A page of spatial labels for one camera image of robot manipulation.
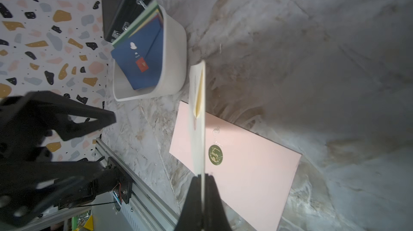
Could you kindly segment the dark blue envelope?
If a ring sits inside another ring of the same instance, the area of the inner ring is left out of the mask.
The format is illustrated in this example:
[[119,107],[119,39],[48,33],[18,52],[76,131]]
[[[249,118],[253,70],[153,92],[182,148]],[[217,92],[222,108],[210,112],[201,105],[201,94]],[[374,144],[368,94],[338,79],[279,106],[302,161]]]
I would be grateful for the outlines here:
[[154,87],[162,72],[163,23],[154,16],[111,52],[133,90]]

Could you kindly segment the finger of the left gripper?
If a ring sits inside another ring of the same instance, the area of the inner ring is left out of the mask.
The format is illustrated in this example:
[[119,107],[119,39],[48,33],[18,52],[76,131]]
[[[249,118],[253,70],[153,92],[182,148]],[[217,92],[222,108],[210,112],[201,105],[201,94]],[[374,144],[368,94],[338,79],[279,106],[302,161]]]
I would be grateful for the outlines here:
[[35,118],[64,141],[80,138],[116,122],[115,113],[84,105],[51,91],[27,93]]
[[103,174],[100,162],[1,163],[1,226],[25,226]]

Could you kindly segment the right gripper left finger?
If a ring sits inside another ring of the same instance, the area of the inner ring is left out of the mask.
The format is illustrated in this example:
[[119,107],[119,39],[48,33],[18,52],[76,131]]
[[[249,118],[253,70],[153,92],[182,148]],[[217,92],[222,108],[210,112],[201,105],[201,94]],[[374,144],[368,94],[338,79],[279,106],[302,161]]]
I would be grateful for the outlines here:
[[193,177],[175,231],[202,229],[201,176]]

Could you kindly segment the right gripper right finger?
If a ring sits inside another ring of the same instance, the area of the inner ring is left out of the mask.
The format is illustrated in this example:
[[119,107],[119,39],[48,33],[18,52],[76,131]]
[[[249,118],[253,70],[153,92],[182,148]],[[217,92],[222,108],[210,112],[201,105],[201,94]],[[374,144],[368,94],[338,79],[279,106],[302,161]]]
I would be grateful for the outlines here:
[[205,175],[204,230],[232,231],[213,176]]

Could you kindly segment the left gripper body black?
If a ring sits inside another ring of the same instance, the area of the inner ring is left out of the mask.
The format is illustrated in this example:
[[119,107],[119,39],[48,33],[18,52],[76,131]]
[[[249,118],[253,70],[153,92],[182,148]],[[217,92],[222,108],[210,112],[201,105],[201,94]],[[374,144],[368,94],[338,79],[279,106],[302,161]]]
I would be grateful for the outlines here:
[[51,128],[45,117],[50,97],[8,97],[1,101],[1,227],[27,225],[52,204],[52,181],[44,165],[50,151],[41,144]]

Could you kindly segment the pink envelope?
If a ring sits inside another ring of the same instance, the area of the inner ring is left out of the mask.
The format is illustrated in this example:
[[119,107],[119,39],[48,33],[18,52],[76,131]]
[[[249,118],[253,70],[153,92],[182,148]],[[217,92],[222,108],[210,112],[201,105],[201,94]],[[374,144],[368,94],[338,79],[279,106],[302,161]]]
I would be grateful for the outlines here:
[[[179,104],[170,153],[193,172],[189,105]],[[205,175],[222,204],[258,231],[277,230],[301,155],[211,114],[205,115]]]

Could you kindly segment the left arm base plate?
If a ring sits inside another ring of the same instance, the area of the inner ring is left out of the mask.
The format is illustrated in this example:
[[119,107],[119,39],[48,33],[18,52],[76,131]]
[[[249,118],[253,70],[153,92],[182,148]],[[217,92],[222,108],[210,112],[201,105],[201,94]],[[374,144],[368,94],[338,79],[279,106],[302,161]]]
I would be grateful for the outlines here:
[[54,206],[58,209],[81,207],[106,192],[114,192],[120,204],[128,204],[132,196],[133,178],[113,157],[109,157],[103,174],[76,188]]

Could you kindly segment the light green envelope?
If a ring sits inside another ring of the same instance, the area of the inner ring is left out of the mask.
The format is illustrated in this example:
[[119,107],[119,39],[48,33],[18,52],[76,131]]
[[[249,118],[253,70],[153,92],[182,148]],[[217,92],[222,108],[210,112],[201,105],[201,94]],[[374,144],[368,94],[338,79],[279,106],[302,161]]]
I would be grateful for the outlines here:
[[155,0],[149,4],[147,9],[145,9],[130,25],[129,27],[116,39],[112,42],[114,48],[120,45],[125,41],[132,33],[139,29],[152,14],[159,10],[159,3]]

